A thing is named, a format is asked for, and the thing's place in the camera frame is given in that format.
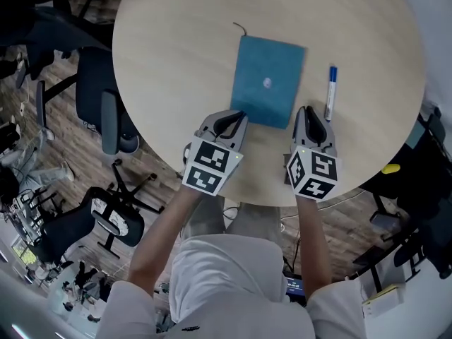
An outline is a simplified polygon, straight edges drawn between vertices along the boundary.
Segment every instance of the round wooden table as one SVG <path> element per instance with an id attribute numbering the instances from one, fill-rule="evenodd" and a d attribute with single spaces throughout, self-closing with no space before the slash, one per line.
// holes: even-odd
<path id="1" fill-rule="evenodd" d="M 229 109 L 243 25 L 249 35 L 298 44 L 307 57 L 290 125 L 251 124 L 244 160 L 221 195 L 293 206 L 284 185 L 295 115 L 324 111 L 329 67 L 338 67 L 332 120 L 344 194 L 398 152 L 420 110 L 424 62 L 404 0 L 122 0 L 114 29 L 114 70 L 141 135 L 175 170 L 194 131 Z"/>

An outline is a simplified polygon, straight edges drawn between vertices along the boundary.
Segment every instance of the white marker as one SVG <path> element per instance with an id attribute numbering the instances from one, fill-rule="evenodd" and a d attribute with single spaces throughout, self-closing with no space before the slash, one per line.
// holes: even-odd
<path id="1" fill-rule="evenodd" d="M 328 101 L 326 102 L 325 119 L 330 122 L 333 118 L 334 99 L 336 98 L 336 82 L 338 79 L 338 69 L 335 66 L 330 68 L 330 85 L 328 87 Z"/>

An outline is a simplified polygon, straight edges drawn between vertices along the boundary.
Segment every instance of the blue marker cap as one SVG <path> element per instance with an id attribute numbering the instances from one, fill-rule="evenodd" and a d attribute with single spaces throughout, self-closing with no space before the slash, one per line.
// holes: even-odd
<path id="1" fill-rule="evenodd" d="M 338 68 L 335 66 L 330 67 L 330 82 L 336 83 L 338 78 Z"/>

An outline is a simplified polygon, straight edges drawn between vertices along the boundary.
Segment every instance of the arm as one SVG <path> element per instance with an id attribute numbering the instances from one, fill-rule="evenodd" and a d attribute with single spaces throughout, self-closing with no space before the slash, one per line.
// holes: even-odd
<path id="1" fill-rule="evenodd" d="M 297 196 L 297 207 L 302 277 L 308 299 L 316 290 L 330 285 L 333 274 L 317 203 Z"/>
<path id="2" fill-rule="evenodd" d="M 200 196 L 200 192 L 181 186 L 133 254 L 128 281 L 141 287 L 151 297 L 154 295 L 155 283 L 168 262 L 177 235 Z"/>

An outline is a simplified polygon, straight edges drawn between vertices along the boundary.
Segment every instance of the shoe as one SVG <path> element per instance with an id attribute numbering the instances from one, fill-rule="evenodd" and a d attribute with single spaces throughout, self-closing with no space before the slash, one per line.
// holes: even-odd
<path id="1" fill-rule="evenodd" d="M 74 182 L 76 177 L 73 175 L 72 169 L 69 167 L 69 164 L 67 163 L 67 161 L 63 162 L 63 167 L 66 168 L 67 179 L 71 182 Z"/>
<path id="2" fill-rule="evenodd" d="M 43 130 L 44 130 L 44 133 L 46 134 L 46 136 L 47 136 L 47 140 L 48 141 L 54 141 L 55 140 L 55 135 L 54 135 L 54 132 L 52 132 L 50 129 L 48 129 L 48 128 L 43 128 Z"/>

